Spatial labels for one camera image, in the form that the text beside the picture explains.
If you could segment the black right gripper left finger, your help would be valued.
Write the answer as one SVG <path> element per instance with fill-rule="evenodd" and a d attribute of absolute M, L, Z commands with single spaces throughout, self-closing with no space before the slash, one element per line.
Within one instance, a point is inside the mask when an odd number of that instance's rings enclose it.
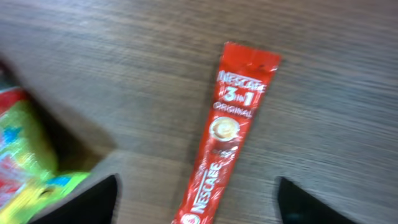
<path fill-rule="evenodd" d="M 119 175 L 111 174 L 46 208 L 29 224 L 112 224 L 119 200 Z"/>

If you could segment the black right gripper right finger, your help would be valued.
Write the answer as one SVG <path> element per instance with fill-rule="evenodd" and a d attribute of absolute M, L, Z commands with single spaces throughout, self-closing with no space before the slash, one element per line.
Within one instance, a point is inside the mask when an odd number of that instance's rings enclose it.
<path fill-rule="evenodd" d="M 278 182 L 276 199 L 283 224 L 356 224 L 286 177 Z"/>

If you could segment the red Nescafe stick sachet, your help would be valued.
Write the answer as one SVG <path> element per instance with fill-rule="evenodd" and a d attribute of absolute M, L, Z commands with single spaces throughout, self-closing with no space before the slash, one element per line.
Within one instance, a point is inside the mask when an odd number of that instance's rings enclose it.
<path fill-rule="evenodd" d="M 224 45 L 216 85 L 187 190 L 172 224 L 211 224 L 281 57 Z"/>

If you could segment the Haribo gummy bag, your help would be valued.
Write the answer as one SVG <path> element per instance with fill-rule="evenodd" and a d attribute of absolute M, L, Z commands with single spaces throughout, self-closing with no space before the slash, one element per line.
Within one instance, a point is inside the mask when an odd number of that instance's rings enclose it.
<path fill-rule="evenodd" d="M 59 172 L 57 155 L 24 90 L 1 90 L 1 223 L 28 223 L 88 176 Z"/>

